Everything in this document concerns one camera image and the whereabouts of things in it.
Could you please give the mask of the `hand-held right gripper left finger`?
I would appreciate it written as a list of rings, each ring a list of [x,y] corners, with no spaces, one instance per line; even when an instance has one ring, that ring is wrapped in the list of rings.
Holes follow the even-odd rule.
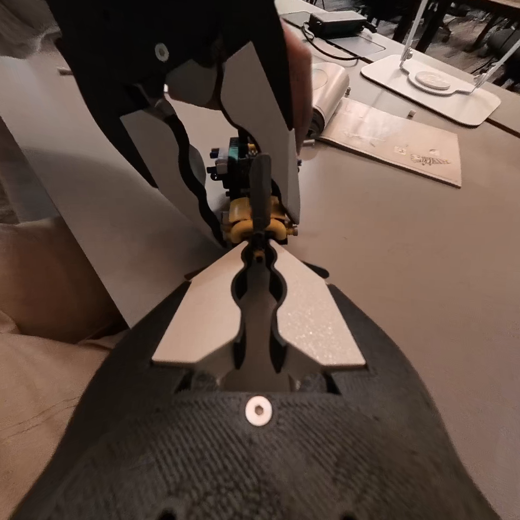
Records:
[[[239,244],[192,278],[152,356],[155,365],[202,371],[217,380],[235,368],[233,344],[242,321],[231,287],[244,268],[245,247]]]

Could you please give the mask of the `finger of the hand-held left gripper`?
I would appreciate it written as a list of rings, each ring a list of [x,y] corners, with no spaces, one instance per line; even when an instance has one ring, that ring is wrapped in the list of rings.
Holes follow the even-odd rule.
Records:
[[[205,237],[226,248],[207,200],[206,168],[174,108],[146,108],[120,117],[159,191]]]
[[[252,42],[223,66],[220,100],[236,127],[247,131],[271,159],[271,178],[293,223],[300,223],[301,197],[295,132],[289,130]]]

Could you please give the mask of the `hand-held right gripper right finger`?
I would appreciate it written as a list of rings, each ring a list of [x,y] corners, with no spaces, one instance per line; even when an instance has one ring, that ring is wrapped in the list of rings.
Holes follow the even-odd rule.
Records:
[[[276,301],[269,354],[276,373],[293,382],[316,373],[359,369],[366,360],[327,283],[328,271],[305,263],[276,242],[266,250]]]

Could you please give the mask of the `lego propeller engine model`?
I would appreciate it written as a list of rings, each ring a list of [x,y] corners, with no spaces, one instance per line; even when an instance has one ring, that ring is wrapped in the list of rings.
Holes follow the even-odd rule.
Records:
[[[282,287],[285,281],[275,270],[272,242],[286,244],[297,235],[297,225],[272,187],[271,159],[244,135],[231,138],[228,148],[213,148],[210,157],[214,165],[207,172],[225,188],[228,202],[220,219],[225,244],[233,249],[244,246],[244,266],[232,287]]]

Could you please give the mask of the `lego instruction booklet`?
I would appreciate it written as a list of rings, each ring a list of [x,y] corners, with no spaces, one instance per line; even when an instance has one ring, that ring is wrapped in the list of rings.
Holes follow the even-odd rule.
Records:
[[[308,138],[455,188],[462,186],[458,136],[351,99],[342,66],[312,66],[313,118]]]

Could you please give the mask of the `person's left hand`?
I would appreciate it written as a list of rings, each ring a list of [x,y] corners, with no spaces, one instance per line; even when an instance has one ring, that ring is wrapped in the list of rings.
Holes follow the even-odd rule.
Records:
[[[313,117],[312,54],[281,21],[289,65],[296,151],[300,153]]]

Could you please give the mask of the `black power adapter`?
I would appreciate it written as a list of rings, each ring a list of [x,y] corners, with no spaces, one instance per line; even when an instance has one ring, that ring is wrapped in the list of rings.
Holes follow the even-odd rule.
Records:
[[[355,36],[366,27],[367,18],[356,11],[324,11],[310,14],[307,29],[322,40]]]

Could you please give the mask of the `grey desk pad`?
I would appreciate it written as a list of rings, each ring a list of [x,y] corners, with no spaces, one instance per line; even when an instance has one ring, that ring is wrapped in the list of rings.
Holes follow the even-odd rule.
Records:
[[[372,30],[375,30],[368,22],[366,27],[355,36],[322,40],[311,34],[307,29],[310,14],[321,12],[294,11],[282,14],[282,19],[289,25],[300,30],[303,39],[310,42],[320,52],[341,60],[365,59],[369,55],[376,54],[385,49],[384,46],[373,41]]]

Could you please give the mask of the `white desk stand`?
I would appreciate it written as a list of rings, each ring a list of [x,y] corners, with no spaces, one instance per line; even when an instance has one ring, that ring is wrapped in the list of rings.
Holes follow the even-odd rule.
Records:
[[[360,74],[364,79],[453,122],[465,127],[478,127],[501,104],[496,95],[483,90],[483,85],[519,49],[519,42],[487,73],[471,76],[469,80],[445,73],[418,59],[419,51],[412,48],[413,37],[427,4],[428,1],[421,1],[401,54],[370,63],[361,69]]]

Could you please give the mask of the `black office chair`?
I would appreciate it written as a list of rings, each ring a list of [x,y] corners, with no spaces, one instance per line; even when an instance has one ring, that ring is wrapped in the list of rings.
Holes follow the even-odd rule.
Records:
[[[489,54],[495,60],[501,59],[519,41],[519,29],[503,29],[490,36],[486,45]],[[519,93],[519,49],[491,76],[494,85],[510,92]]]

